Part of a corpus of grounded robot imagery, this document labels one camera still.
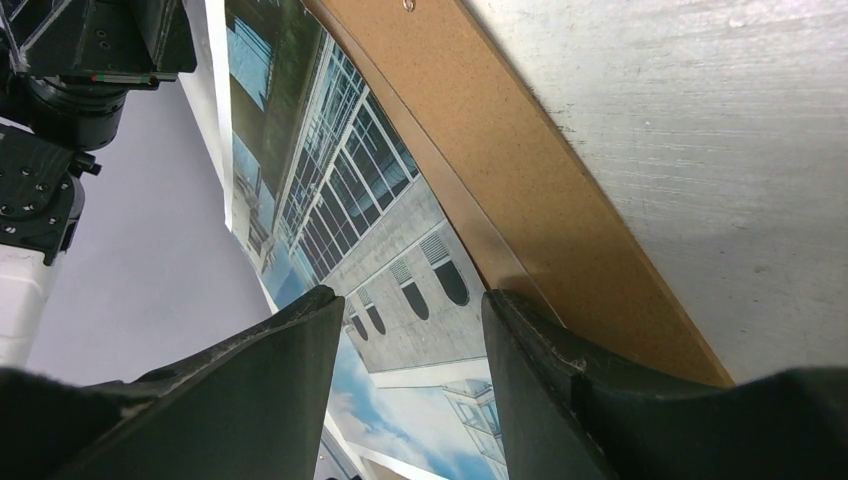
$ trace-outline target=poster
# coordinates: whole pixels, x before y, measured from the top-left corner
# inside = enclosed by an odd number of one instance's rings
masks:
[[[409,478],[508,478],[483,284],[414,158],[299,1],[223,8],[231,229],[277,308],[318,284],[346,299],[328,418],[348,452]]]

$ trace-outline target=white wall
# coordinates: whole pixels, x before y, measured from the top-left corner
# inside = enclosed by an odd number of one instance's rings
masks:
[[[735,380],[848,364],[848,3],[465,3]]]
[[[86,208],[28,367],[64,381],[134,380],[270,315],[224,226],[224,200],[178,84],[129,95],[95,152]]]

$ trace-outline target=arched window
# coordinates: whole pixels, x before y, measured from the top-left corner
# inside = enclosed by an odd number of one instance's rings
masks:
[[[433,267],[439,283],[442,284],[442,289],[445,295],[451,301],[459,306],[468,305],[471,297],[468,293],[468,287],[465,285],[465,280],[456,264],[451,260],[444,242],[439,237],[439,232],[433,232],[421,242],[421,250],[424,251],[424,256]]]
[[[400,285],[400,289],[403,291],[403,296],[406,297],[406,301],[409,302],[409,306],[412,308],[412,311],[415,312],[421,320],[427,320],[430,318],[430,309],[427,308],[427,302],[424,301],[424,296],[421,295],[421,290],[418,288],[418,285],[415,284],[415,280],[412,279],[412,273],[409,272],[406,262],[398,260],[393,263],[389,269],[392,271],[392,275],[394,275],[398,285]]]
[[[359,315],[356,314],[356,309],[353,307],[350,300],[347,301],[347,305],[345,306],[345,313],[347,313],[348,318],[350,318],[350,323],[353,324],[353,328],[356,329],[356,333],[358,333],[359,336],[367,342],[368,330],[365,330],[365,325],[362,324],[362,320],[359,319]]]
[[[374,301],[371,300],[371,295],[368,294],[368,290],[365,290],[365,287],[362,287],[357,293],[359,294],[359,299],[362,300],[362,305],[365,306],[365,312],[368,313],[371,323],[374,324],[374,328],[380,332],[380,335],[385,335],[386,324],[383,323],[383,318],[380,317],[380,312],[378,312],[377,307],[374,306]]]

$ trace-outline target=building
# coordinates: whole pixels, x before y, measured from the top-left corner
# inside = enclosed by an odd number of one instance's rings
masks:
[[[321,433],[314,478],[315,480],[362,480],[356,466],[327,427],[324,427]]]
[[[465,380],[451,382],[442,389],[495,478],[508,480],[503,434],[492,384],[480,380]]]
[[[474,265],[368,86],[326,35],[316,65],[274,237],[306,283],[348,299],[348,331],[378,385],[413,386],[416,371],[427,384],[461,380],[468,368],[456,364],[469,361],[471,373],[487,375]]]
[[[298,2],[228,1],[226,21],[233,233],[279,305],[303,284],[273,233],[323,30]]]

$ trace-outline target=blue sky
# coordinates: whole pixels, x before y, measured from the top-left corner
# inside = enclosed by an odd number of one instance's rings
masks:
[[[378,390],[345,333],[328,410],[349,441],[445,478],[494,478],[440,388]]]

